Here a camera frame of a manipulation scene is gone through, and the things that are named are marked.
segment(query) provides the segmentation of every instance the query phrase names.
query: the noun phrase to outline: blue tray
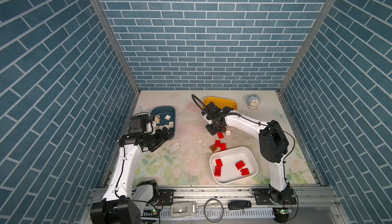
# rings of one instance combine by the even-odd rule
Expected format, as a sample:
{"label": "blue tray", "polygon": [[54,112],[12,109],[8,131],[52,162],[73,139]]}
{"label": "blue tray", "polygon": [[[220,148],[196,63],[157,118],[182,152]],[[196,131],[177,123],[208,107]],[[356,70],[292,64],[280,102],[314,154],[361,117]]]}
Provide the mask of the blue tray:
{"label": "blue tray", "polygon": [[[159,115],[160,121],[158,125],[169,124],[169,122],[174,121],[174,128],[170,128],[169,130],[173,133],[173,136],[168,139],[171,140],[174,138],[174,132],[176,131],[176,110],[172,106],[160,106],[156,107],[151,111],[151,114]],[[169,115],[171,118],[169,120],[165,119],[165,116]]]}

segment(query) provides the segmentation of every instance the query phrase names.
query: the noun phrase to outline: floral table mat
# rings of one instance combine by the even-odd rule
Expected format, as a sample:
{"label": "floral table mat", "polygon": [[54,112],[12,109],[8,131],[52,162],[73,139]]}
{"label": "floral table mat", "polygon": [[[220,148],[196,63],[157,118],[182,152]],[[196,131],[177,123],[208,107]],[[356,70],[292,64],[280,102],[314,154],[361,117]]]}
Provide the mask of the floral table mat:
{"label": "floral table mat", "polygon": [[[274,91],[142,91],[135,113],[151,112],[157,106],[173,106],[176,109],[176,131],[173,140],[165,142],[153,153],[142,154],[135,173],[135,185],[152,179],[159,185],[218,185],[209,166],[209,158],[212,155],[210,146],[218,136],[211,136],[206,130],[206,122],[201,116],[201,110],[194,104],[191,94],[195,94],[201,100],[207,96],[235,100],[238,103],[238,112],[261,121],[276,120],[283,130],[294,135]],[[256,110],[249,110],[246,105],[246,98],[252,94],[260,97],[260,104]],[[258,140],[237,128],[228,126],[227,129],[232,135],[225,136],[221,142],[226,143],[228,149],[238,146],[249,148],[259,166],[255,176],[232,184],[268,184],[268,161],[260,153]],[[288,135],[287,139],[290,151],[293,141]],[[285,170],[287,179],[292,184],[315,183],[297,142],[293,152],[286,158]]]}

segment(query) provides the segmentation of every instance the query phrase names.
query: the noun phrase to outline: white plastic tray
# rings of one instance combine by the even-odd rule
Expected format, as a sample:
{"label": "white plastic tray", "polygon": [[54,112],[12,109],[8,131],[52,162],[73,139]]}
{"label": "white plastic tray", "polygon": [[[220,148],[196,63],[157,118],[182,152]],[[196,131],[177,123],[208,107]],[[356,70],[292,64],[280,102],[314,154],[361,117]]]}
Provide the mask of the white plastic tray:
{"label": "white plastic tray", "polygon": [[[220,177],[214,176],[216,159],[221,159],[223,164]],[[249,175],[247,176],[242,176],[240,170],[238,170],[236,167],[236,163],[240,162],[241,160],[245,163],[243,168],[248,168],[249,170]],[[214,180],[221,185],[226,185],[252,177],[259,171],[259,166],[257,165],[256,159],[254,158],[252,152],[249,150],[249,148],[244,146],[231,148],[212,154],[210,157],[210,167]]]}

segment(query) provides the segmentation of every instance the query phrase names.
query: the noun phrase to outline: brick wall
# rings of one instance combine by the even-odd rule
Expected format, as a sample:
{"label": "brick wall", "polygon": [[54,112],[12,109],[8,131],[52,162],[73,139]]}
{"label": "brick wall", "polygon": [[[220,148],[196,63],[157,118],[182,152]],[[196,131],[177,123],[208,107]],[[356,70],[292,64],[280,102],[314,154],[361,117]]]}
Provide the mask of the brick wall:
{"label": "brick wall", "polygon": [[325,0],[101,0],[141,89],[277,89]]}
{"label": "brick wall", "polygon": [[284,98],[352,223],[391,223],[392,0],[337,0]]}
{"label": "brick wall", "polygon": [[0,0],[0,222],[79,221],[135,93],[89,0]]}

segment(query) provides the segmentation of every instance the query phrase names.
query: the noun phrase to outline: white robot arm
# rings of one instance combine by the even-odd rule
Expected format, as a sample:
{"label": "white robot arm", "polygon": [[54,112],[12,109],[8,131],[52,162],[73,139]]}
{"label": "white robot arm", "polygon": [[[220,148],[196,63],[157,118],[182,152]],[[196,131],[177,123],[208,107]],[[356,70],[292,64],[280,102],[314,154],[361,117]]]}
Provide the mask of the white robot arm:
{"label": "white robot arm", "polygon": [[268,160],[270,169],[271,201],[276,204],[285,201],[290,188],[286,181],[283,162],[287,156],[288,141],[279,123],[274,120],[266,122],[252,119],[230,107],[219,109],[213,103],[205,105],[195,95],[192,95],[192,98],[202,110],[202,116],[208,122],[206,129],[211,135],[224,132],[226,126],[232,126],[259,140],[260,152]]}
{"label": "white robot arm", "polygon": [[174,134],[166,127],[155,130],[156,123],[149,116],[133,116],[128,133],[120,140],[120,148],[109,187],[101,202],[91,206],[93,224],[139,224],[146,204],[158,197],[155,180],[140,182],[132,194],[135,170],[142,152],[153,152]]}
{"label": "white robot arm", "polygon": [[[236,110],[232,110],[232,111],[230,111],[230,113],[238,113],[238,112]],[[206,119],[206,116],[207,116],[206,114],[203,116],[204,119],[208,122],[208,124],[211,125],[213,123],[213,121],[210,119]],[[267,124],[267,122],[255,120],[255,119],[252,119],[252,118],[245,116],[245,115],[225,116],[225,122],[226,122],[226,125],[238,128],[248,134],[251,134],[256,139],[259,139],[260,130],[264,130],[267,128],[265,125],[263,125],[263,124]],[[270,175],[271,175],[271,180],[270,180],[271,187],[278,190],[279,192],[282,192],[287,186],[287,183],[285,181],[285,174],[284,174],[284,170],[283,170],[283,167],[284,167],[283,161],[280,161],[278,163],[268,161],[268,165],[269,165]]]}

